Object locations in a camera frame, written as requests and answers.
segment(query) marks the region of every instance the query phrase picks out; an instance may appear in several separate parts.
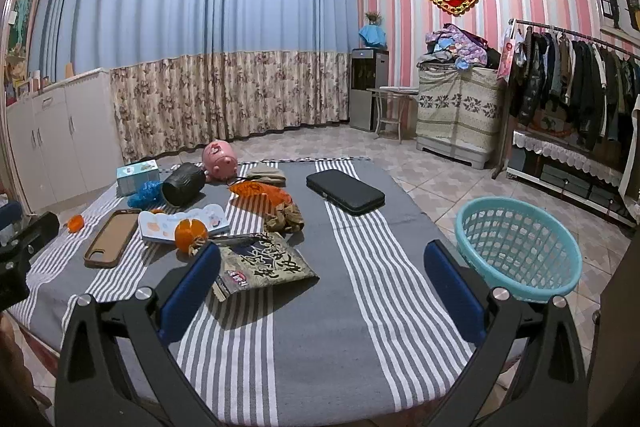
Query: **gray plastic base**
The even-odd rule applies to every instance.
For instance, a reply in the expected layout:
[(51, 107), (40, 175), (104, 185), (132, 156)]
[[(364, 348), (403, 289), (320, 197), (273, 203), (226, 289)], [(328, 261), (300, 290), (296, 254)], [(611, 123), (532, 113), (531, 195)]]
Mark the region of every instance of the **gray plastic base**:
[(471, 163), (474, 169), (484, 169), (484, 164), (491, 156), (491, 152), (484, 151), (479, 147), (457, 141), (452, 144), (446, 138), (426, 138), (418, 136), (416, 138), (416, 149), (422, 151), (424, 149), (444, 154), (456, 160)]

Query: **phone case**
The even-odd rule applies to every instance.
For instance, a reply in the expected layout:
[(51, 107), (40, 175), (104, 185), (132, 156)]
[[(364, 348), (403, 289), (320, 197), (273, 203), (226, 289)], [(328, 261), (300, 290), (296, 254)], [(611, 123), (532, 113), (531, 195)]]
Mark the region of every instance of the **phone case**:
[(116, 210), (84, 253), (87, 268), (113, 268), (138, 227), (138, 208)]
[(354, 216), (385, 204), (385, 193), (337, 169), (309, 174), (306, 186)]

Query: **tissue box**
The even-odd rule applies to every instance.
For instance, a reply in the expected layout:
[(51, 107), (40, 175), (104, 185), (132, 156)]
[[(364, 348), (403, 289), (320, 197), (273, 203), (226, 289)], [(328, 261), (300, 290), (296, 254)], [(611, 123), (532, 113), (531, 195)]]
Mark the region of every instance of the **tissue box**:
[(159, 181), (160, 171), (156, 160), (149, 160), (118, 167), (116, 179), (118, 180), (118, 195), (120, 197), (129, 196), (138, 192), (144, 182)]

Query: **striped tablecloth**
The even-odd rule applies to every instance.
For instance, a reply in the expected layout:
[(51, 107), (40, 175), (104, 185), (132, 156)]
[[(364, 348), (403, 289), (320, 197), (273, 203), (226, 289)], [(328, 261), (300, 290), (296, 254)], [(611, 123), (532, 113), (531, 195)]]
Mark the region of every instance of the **striped tablecloth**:
[[(422, 254), (444, 239), (411, 197), (362, 158), (272, 162), (305, 218), (291, 235), (320, 279), (232, 296), (207, 296), (170, 350), (214, 414), (235, 425), (311, 426), (409, 409), (441, 397), (471, 357), (424, 273)], [(240, 166), (243, 175), (254, 164)], [(382, 190), (386, 204), (350, 216), (306, 187), (306, 176), (340, 169)], [(236, 201), (225, 185), (206, 185), (197, 206), (226, 206), (230, 233), (262, 229), (264, 198)], [(62, 232), (33, 262), (31, 295), (11, 312), (59, 349), (76, 297), (128, 298), (180, 266), (175, 250), (132, 238), (113, 269), (88, 269), (82, 255), (116, 208), (109, 188), (84, 213), (76, 235)], [(141, 396), (153, 394), (128, 341), (120, 343)]]

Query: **white cabinet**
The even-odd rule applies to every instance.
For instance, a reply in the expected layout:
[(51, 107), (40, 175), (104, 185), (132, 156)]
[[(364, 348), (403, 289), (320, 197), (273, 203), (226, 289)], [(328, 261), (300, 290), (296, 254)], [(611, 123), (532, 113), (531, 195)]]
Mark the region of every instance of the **white cabinet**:
[(36, 138), (56, 201), (86, 192), (68, 126), (65, 90), (53, 89), (33, 99)]
[(68, 127), (86, 190), (106, 187), (122, 165), (113, 119), (109, 75), (100, 72), (65, 86)]
[(33, 212), (116, 180), (123, 161), (106, 70), (79, 74), (14, 103), (7, 120)]
[(38, 144), (31, 100), (21, 100), (6, 110), (9, 140), (20, 185), (32, 210), (56, 202)]

